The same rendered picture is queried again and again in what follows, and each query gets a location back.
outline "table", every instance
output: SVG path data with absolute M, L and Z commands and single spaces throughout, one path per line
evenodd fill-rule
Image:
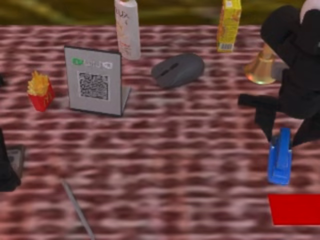
M 318 240 L 319 228 L 274 227 L 268 193 L 319 193 L 319 142 L 293 150 L 291 184 L 267 182 L 268 143 L 241 93 L 277 95 L 243 66 L 261 49 L 259 26 L 239 29 L 233 53 L 216 52 L 214 26 L 145 26 L 142 59 L 123 60 L 133 88 L 124 117 L 70 111 L 64 45 L 117 50 L 113 26 L 1 26 L 0 127 L 27 149 L 22 185 L 0 194 L 1 240 L 88 239 L 60 183 L 66 178 L 98 240 Z M 183 52 L 203 57 L 198 82 L 161 90 L 152 66 Z M 32 71 L 56 98 L 36 112 Z M 279 114 L 280 127 L 301 121 Z

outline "yellow carton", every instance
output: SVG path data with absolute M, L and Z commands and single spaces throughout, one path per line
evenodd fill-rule
M 241 0 L 223 0 L 217 33 L 217 51 L 234 50 L 241 17 Z

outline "gray mouse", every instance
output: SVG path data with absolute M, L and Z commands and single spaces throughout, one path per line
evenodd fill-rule
M 197 80 L 205 70 L 203 59 L 193 53 L 170 57 L 151 70 L 157 84 L 166 89 L 180 87 Z

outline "brick-patterned tablecloth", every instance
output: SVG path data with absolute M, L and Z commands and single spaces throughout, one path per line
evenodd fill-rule
M 2 26 L 0 126 L 7 144 L 27 148 L 22 185 L 0 194 L 0 240 L 89 239 L 59 178 L 70 183 L 98 240 L 319 240 L 313 227 L 274 227 L 267 193 L 320 192 L 320 143 L 293 152 L 290 186 L 266 179 L 268 144 L 240 93 L 276 95 L 243 66 L 261 48 L 258 26 L 239 30 L 233 53 L 216 52 L 211 26 L 141 28 L 143 57 L 123 60 L 133 87 L 123 118 L 68 109 L 64 45 L 117 50 L 112 26 Z M 159 89 L 151 67 L 193 52 L 205 74 Z M 48 74 L 56 99 L 36 112 L 31 72 Z M 279 115 L 275 131 L 300 121 Z

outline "bell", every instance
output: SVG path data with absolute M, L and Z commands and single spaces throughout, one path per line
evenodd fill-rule
M 244 67 L 245 76 L 255 84 L 272 84 L 276 81 L 271 77 L 274 62 L 274 51 L 265 43 L 258 56 Z

